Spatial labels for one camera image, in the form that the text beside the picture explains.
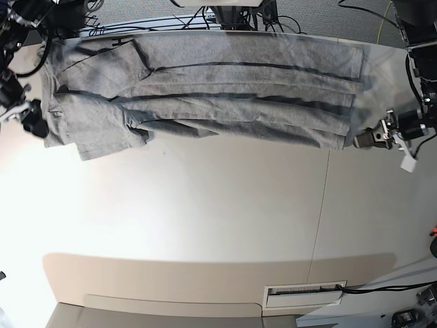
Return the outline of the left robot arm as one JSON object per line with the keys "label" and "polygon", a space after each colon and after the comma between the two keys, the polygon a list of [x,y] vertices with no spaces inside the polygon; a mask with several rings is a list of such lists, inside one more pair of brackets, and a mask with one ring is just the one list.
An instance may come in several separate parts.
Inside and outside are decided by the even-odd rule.
{"label": "left robot arm", "polygon": [[424,144],[436,138],[428,136],[436,130],[436,2],[391,1],[396,21],[371,10],[346,5],[338,6],[367,12],[399,29],[406,45],[406,75],[418,103],[416,109],[396,114],[390,110],[374,128],[367,128],[354,138],[356,148],[384,148],[397,144],[407,159],[417,160]]}

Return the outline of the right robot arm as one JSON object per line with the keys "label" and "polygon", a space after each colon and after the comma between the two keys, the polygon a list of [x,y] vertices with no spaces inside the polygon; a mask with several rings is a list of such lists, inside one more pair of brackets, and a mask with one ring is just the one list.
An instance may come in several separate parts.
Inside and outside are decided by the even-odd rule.
{"label": "right robot arm", "polygon": [[[48,135],[42,117],[41,100],[27,100],[30,85],[20,79],[36,74],[45,64],[53,37],[75,37],[84,27],[88,1],[2,1],[1,2],[1,122],[14,118],[25,131],[39,138]],[[16,73],[10,63],[31,31],[39,34],[44,51],[39,63],[29,72]]]}

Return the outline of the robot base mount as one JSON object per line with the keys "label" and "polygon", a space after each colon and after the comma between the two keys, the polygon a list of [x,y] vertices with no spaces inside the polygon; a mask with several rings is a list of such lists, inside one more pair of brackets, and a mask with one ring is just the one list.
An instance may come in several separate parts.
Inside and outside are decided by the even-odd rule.
{"label": "robot base mount", "polygon": [[215,23],[222,30],[257,31],[257,15],[263,14],[263,5],[248,6],[213,6],[210,7],[215,15]]}

